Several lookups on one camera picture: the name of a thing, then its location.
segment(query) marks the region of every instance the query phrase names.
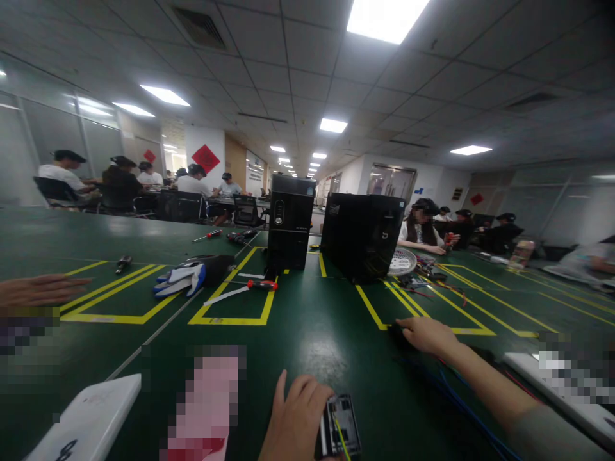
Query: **red diamond sign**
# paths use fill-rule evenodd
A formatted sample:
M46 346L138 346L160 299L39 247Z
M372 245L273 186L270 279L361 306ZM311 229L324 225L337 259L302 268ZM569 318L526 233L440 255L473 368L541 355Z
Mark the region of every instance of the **red diamond sign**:
M205 169L206 173L212 171L217 164L220 163L220 159L211 151L207 144L203 144L199 150L197 150L192 159Z

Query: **red screwdriver handle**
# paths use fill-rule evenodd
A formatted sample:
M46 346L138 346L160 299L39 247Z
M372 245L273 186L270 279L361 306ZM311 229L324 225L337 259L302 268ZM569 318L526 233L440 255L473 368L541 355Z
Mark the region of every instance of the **red screwdriver handle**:
M248 288L260 288L266 289L268 291L277 290L277 283L272 282L271 280L259 280L255 282L254 280L248 280Z

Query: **white t-shirt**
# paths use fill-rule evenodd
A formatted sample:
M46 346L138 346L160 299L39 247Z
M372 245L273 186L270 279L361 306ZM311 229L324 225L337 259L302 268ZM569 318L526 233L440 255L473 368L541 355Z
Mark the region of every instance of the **white t-shirt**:
M213 191L207 184L200 181L192 176L180 176L177 178L177 190L180 192L192 192L192 193L200 193L205 196L205 198L210 198L213 194Z
M423 242L423 229L421 228L421 225L415 224L414 228L416 229L416 242L423 243L426 245L426 243ZM439 247L443 247L444 240L440 238L440 236L438 235L438 232L435 229L434 229L434 235L436 236L436 245ZM406 221L402 222L402 228L399 230L399 237L397 239L402 240L402 241L408 240L408 225Z
M81 182L81 179L70 170L66 170L57 165L41 165L38 168L38 176L49 179L58 179L66 182L75 192L86 188L87 186Z
M164 184L162 181L162 175L160 173L153 172L151 175L142 172L138 177L137 181L141 184Z
M223 197L232 197L233 194L240 194L242 192L242 188L236 182L232 182L231 184L227 184L222 181L222 184L219 187L220 195Z

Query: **air vent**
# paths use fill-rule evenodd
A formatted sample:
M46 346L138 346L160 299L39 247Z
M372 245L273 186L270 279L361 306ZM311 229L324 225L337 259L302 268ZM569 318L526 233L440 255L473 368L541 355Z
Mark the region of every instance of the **air vent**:
M517 113L528 113L546 106L547 104L551 104L557 99L560 99L560 97L550 93L536 93L506 106L504 110Z
M173 11L196 44L204 47L226 49L224 40L222 40L211 16L176 6L173 7Z

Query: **hand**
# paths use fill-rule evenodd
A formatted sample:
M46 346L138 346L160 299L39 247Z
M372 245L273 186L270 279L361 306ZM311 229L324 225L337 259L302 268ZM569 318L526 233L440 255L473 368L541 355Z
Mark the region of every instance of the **hand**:
M430 317L411 317L395 320L404 328L404 337L421 352L441 357L459 346L453 330Z
M259 461L313 461L316 436L333 389L309 375L299 376L284 401L286 370L275 387L274 406Z
M425 251L428 251L433 254L446 254L447 251L444 248L440 248L437 246L425 245Z
M64 274L41 275L30 279L0 282L0 316L20 307L61 304L85 291L81 285L92 279L70 279Z

